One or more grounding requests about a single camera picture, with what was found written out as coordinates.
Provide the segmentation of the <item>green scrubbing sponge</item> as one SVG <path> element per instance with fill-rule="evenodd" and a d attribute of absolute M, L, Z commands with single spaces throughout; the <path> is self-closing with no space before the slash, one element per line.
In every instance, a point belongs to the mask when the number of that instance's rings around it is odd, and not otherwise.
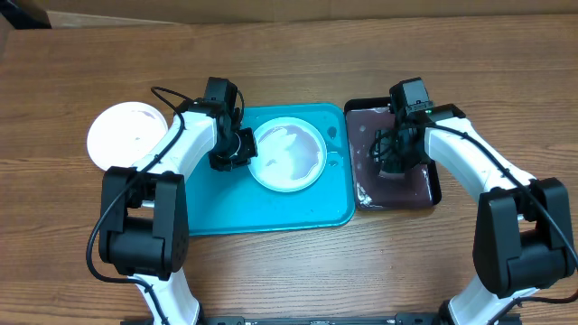
<path fill-rule="evenodd" d="M 406 176 L 406 173 L 403 171 L 399 171 L 399 170 L 394 170 L 394 171 L 385 171 L 385 170 L 380 170 L 378 176 L 380 178 L 383 179 L 387 179 L 387 180 L 400 180 L 400 179 L 404 179 Z"/>

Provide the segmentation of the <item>light blue plate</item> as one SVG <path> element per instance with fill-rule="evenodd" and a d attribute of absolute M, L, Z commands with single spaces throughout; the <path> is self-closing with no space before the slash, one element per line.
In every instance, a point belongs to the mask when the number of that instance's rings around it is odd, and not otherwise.
<path fill-rule="evenodd" d="M 327 146 L 312 124 L 296 117 L 277 117 L 254 132 L 257 156 L 250 160 L 254 179 L 269 190 L 304 190 L 322 175 Z"/>

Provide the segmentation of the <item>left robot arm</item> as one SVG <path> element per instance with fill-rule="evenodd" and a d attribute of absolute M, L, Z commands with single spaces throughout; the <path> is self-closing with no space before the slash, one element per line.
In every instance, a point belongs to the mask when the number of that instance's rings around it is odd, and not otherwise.
<path fill-rule="evenodd" d="M 155 135 L 148 153 L 104 174 L 87 266 L 102 282 L 137 286 L 154 324 L 200 322 L 201 306 L 183 271 L 189 247 L 185 183 L 204 156 L 223 172 L 256 156 L 251 129 L 240 126 L 243 115 L 234 104 L 186 99 L 172 123 L 145 122 L 129 133 L 132 142 Z"/>

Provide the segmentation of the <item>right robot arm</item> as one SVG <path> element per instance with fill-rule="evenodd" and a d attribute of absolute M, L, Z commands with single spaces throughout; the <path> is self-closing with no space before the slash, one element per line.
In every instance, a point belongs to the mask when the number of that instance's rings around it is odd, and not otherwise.
<path fill-rule="evenodd" d="M 386 173 L 439 163 L 477 201 L 475 276 L 439 310 L 440 324 L 498 324 L 524 302 L 567 304 L 547 289 L 577 271 L 568 191 L 535 178 L 493 149 L 455 105 L 393 105 L 393 126 L 379 130 L 370 156 Z"/>

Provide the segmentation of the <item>white plate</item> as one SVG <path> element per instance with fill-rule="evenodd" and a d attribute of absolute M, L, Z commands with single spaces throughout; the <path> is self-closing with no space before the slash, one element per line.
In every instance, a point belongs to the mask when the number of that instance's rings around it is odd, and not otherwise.
<path fill-rule="evenodd" d="M 103 111 L 87 135 L 89 157 L 98 168 L 130 167 L 148 154 L 165 136 L 168 125 L 154 107 L 122 102 Z"/>

